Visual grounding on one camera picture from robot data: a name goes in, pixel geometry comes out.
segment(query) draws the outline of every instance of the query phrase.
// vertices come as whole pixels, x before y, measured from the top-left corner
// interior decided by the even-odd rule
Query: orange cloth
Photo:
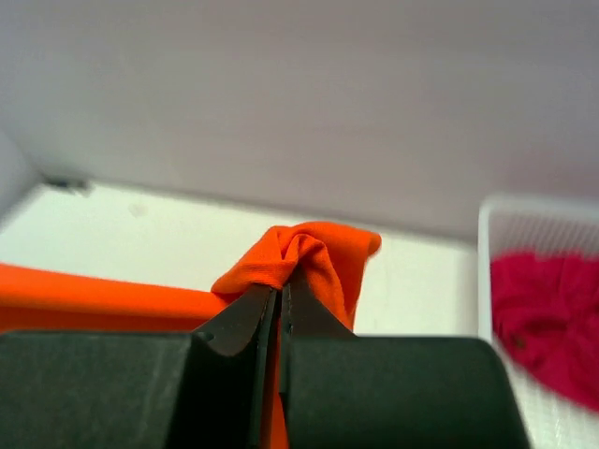
[[[347,327],[377,234],[332,223],[269,229],[210,292],[107,281],[0,264],[0,332],[10,329],[191,330],[251,284],[281,289],[298,265],[314,294]],[[274,401],[270,447],[287,447],[283,408]]]

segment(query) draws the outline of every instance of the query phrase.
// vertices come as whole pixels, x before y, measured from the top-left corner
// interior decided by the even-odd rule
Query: crumpled red cloth
[[[599,258],[510,253],[490,273],[505,350],[541,384],[599,412]]]

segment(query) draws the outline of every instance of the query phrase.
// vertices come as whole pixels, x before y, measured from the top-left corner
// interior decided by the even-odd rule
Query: laundry basket
[[[599,256],[599,205],[543,197],[496,196],[478,222],[478,334],[496,347],[538,449],[596,449],[599,414],[563,399],[514,365],[492,337],[490,261],[514,250]]]

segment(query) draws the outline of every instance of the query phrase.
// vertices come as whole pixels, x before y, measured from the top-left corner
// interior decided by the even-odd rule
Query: orange towel
[[[366,260],[380,244],[377,234],[341,224],[275,226],[214,283],[210,292],[0,264],[0,332],[26,328],[191,330],[253,283],[281,289],[298,264],[306,271],[316,297],[351,328]],[[287,447],[278,397],[270,447]]]

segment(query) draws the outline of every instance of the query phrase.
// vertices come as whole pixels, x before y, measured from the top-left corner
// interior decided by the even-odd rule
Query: cloth fold
[[[0,332],[11,329],[192,330],[251,284],[281,289],[301,265],[323,304],[354,324],[368,258],[378,234],[342,224],[275,226],[210,292],[116,282],[0,264]],[[273,404],[270,447],[287,447],[283,408]]]
[[[599,258],[511,253],[491,263],[493,330],[540,383],[599,412]]]

